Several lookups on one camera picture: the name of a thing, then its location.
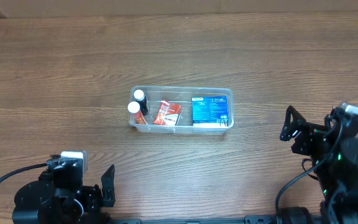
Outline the white and blue box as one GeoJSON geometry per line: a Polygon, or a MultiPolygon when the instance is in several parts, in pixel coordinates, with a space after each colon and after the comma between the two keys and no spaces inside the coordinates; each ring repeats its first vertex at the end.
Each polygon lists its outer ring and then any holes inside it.
{"type": "Polygon", "coordinates": [[[198,121],[197,123],[193,123],[193,126],[196,128],[225,128],[227,127],[227,121],[198,121]]]}

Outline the orange tube with white cap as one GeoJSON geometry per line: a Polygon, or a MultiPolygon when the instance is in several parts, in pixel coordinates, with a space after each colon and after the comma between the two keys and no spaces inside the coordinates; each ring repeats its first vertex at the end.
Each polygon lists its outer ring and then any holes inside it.
{"type": "Polygon", "coordinates": [[[134,117],[137,124],[147,124],[144,115],[141,112],[140,104],[136,101],[132,101],[127,106],[128,111],[134,117]]]}

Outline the small red and white item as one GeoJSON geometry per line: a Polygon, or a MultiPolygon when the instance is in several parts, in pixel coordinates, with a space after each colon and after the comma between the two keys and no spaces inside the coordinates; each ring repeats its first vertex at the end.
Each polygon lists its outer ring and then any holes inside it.
{"type": "Polygon", "coordinates": [[[181,114],[181,105],[162,100],[153,124],[160,126],[175,126],[181,114]]]}

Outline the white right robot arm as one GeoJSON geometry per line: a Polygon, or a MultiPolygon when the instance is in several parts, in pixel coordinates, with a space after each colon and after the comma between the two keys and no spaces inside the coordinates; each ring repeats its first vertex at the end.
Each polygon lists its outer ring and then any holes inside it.
{"type": "Polygon", "coordinates": [[[285,184],[275,199],[276,223],[358,223],[358,106],[343,103],[324,117],[308,122],[293,106],[285,113],[280,140],[294,140],[291,150],[311,167],[285,184]],[[280,208],[284,191],[301,178],[319,182],[323,193],[320,215],[305,207],[280,208]]]}

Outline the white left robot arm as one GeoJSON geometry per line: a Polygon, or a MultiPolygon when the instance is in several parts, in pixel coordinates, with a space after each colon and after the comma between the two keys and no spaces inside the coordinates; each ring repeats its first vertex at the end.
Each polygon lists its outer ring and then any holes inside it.
{"type": "Polygon", "coordinates": [[[14,197],[14,223],[110,223],[103,207],[115,204],[111,165],[101,176],[102,186],[83,185],[83,159],[56,157],[46,163],[38,180],[23,186],[14,197]]]}

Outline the dark bottle with white cap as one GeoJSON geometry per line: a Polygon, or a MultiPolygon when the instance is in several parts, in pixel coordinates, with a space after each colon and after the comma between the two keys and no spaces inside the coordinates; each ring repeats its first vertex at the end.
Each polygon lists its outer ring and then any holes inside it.
{"type": "Polygon", "coordinates": [[[145,93],[142,90],[136,90],[134,92],[134,99],[138,104],[140,105],[140,110],[143,115],[148,115],[149,108],[147,106],[147,97],[145,93]]]}

